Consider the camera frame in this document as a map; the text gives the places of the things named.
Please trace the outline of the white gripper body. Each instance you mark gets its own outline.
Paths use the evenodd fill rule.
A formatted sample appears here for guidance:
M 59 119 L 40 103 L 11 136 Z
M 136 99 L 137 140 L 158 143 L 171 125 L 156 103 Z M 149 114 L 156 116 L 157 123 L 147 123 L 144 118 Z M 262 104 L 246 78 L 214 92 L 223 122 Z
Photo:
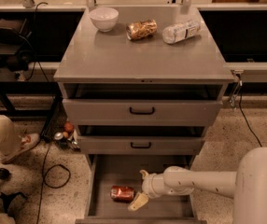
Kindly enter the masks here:
M 142 182 L 142 190 L 150 199 L 161 197 L 165 191 L 163 174 L 149 174 Z

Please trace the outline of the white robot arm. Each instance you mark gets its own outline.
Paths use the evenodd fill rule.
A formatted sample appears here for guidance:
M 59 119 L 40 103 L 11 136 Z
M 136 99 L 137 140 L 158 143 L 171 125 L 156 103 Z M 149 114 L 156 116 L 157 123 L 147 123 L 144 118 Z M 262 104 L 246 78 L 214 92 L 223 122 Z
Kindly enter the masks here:
M 267 147 L 250 150 L 235 172 L 199 172 L 170 166 L 160 174 L 142 175 L 142 190 L 128 209 L 136 211 L 162 195 L 189 195 L 196 189 L 233 199 L 232 224 L 267 224 Z

